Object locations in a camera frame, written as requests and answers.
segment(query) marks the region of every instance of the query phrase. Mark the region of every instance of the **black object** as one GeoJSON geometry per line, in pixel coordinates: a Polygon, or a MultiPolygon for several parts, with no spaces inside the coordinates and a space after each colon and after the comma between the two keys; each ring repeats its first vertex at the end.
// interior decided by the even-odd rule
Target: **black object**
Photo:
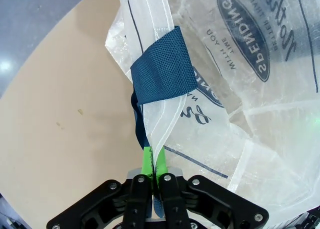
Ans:
{"type": "Polygon", "coordinates": [[[46,228],[104,229],[123,215],[117,229],[191,229],[203,226],[190,220],[187,209],[202,215],[222,229],[258,229],[268,221],[268,212],[201,175],[188,181],[171,173],[159,178],[159,193],[165,221],[148,221],[152,182],[138,174],[123,184],[107,180],[87,196],[50,220],[46,228]]]}

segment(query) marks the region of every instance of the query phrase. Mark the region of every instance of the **plastic bag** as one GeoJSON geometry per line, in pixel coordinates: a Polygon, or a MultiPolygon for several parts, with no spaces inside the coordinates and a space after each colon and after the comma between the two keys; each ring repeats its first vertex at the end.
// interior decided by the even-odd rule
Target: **plastic bag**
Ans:
{"type": "MultiPolygon", "coordinates": [[[[203,174],[266,208],[267,226],[318,206],[320,2],[168,2],[198,81],[183,110],[174,108],[177,121],[173,114],[166,119],[176,123],[164,143],[168,164],[186,177],[203,174]]],[[[167,0],[162,3],[137,16],[164,10],[167,0]]],[[[106,47],[130,78],[126,26],[119,14],[106,47]]],[[[158,30],[153,23],[151,31],[158,30]]],[[[153,109],[163,112],[161,106],[153,109]]]]}

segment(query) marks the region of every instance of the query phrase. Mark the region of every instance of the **metal bolt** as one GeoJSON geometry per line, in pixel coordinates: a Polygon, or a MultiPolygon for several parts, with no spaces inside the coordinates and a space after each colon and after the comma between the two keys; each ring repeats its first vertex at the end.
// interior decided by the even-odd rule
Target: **metal bolt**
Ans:
{"type": "Polygon", "coordinates": [[[170,181],[171,180],[171,176],[170,175],[165,175],[164,176],[164,180],[165,181],[170,181]]]}
{"type": "Polygon", "coordinates": [[[143,183],[145,181],[145,178],[143,176],[140,176],[138,178],[138,182],[143,183]]]}
{"type": "Polygon", "coordinates": [[[200,181],[199,181],[198,179],[194,179],[194,180],[192,181],[192,184],[195,185],[195,186],[197,186],[197,185],[200,184],[200,181]]]}
{"type": "Polygon", "coordinates": [[[111,183],[110,189],[111,189],[111,190],[114,190],[114,189],[116,189],[116,188],[117,188],[117,184],[111,183]]]}
{"type": "Polygon", "coordinates": [[[198,225],[195,224],[194,222],[191,222],[191,228],[192,228],[192,229],[197,229],[197,228],[198,228],[198,225]]]}
{"type": "Polygon", "coordinates": [[[257,222],[261,222],[263,218],[264,218],[264,217],[263,217],[261,214],[256,214],[256,215],[254,216],[254,219],[255,219],[257,222]]]}

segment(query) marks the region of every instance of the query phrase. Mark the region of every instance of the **oval logo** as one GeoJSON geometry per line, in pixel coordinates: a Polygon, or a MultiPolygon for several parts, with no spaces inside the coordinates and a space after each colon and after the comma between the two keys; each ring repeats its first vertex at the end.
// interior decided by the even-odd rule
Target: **oval logo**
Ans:
{"type": "Polygon", "coordinates": [[[224,106],[221,104],[214,92],[211,90],[210,86],[206,83],[205,79],[200,75],[200,73],[194,66],[193,70],[198,85],[197,90],[201,92],[206,98],[208,98],[212,103],[216,104],[218,107],[223,108],[224,106]]]}
{"type": "Polygon", "coordinates": [[[269,49],[257,22],[239,0],[217,0],[233,41],[261,81],[270,74],[269,49]]]}

